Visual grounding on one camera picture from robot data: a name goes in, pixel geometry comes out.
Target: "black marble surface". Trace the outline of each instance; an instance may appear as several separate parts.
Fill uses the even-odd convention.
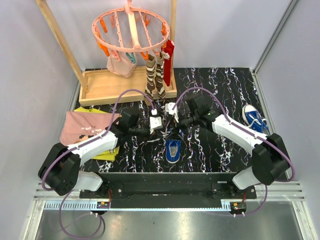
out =
[[[246,104],[255,106],[261,113],[256,87],[249,68],[175,68],[174,69],[178,96],[188,88],[203,87],[215,94],[222,102],[229,116],[243,123],[241,112]],[[185,99],[195,93],[203,95],[212,108],[216,103],[200,90],[188,92],[178,105],[180,112],[188,111]],[[155,100],[158,111],[164,113],[164,104]],[[91,108],[105,112],[113,110],[113,104],[95,105]],[[142,123],[149,118],[149,110],[144,101],[120,103],[116,112],[137,110],[141,113]],[[167,124],[167,117],[162,121]],[[120,147],[116,160],[90,160],[82,170],[93,172],[237,172],[251,165],[250,155],[237,144],[221,135],[206,132],[205,129],[193,127],[181,142],[180,160],[171,164],[166,160],[165,137],[156,141],[144,141],[133,136]]]

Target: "wooden clothes rack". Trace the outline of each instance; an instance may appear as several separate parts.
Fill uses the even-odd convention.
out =
[[[146,66],[137,66],[128,78],[114,74],[107,69],[82,72],[47,4],[47,0],[35,1],[81,84],[79,103],[82,106],[114,104],[118,96],[128,89],[138,89],[142,92],[145,91],[147,84]],[[176,33],[176,8],[177,0],[171,0],[170,39],[172,41],[175,41]],[[165,83],[163,84],[166,92],[166,98],[175,98],[177,96],[173,62],[172,56],[171,83],[170,86],[167,86]],[[144,96],[138,92],[128,92],[123,95],[119,102],[135,102],[143,99]],[[156,89],[153,92],[153,99],[159,99]]]

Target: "hanging sock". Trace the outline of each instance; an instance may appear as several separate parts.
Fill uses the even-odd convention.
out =
[[[164,87],[164,72],[165,72],[165,61],[162,52],[156,56],[156,73],[155,73],[155,86],[158,91],[159,98],[165,102],[166,101],[166,91]]]
[[[156,71],[156,59],[152,55],[148,55],[148,58],[145,58],[145,66],[146,66],[146,86],[144,93],[151,99],[154,99],[152,91],[156,88],[154,83],[154,76]],[[145,103],[150,106],[150,102],[144,98]]]
[[[171,59],[172,55],[174,53],[175,45],[172,41],[168,40],[166,42],[166,47],[163,49],[163,51],[169,55],[169,58],[167,57],[164,59],[164,77],[163,80],[165,84],[169,87],[171,82]]]

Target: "red sock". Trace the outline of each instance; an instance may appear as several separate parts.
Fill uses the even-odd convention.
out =
[[[171,59],[174,53],[175,45],[172,44],[170,40],[166,41],[166,48],[163,50],[165,53],[169,54],[169,59],[164,59],[164,77],[163,80],[167,86],[170,86],[171,82]]]

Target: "blue sneaker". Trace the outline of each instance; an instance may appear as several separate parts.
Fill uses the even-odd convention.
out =
[[[181,141],[180,140],[167,140],[165,143],[165,158],[171,163],[175,164],[180,159]]]
[[[242,118],[247,124],[248,128],[252,128],[253,130],[262,134],[270,135],[269,128],[267,126],[268,120],[262,118],[254,106],[250,104],[245,105],[242,108]]]

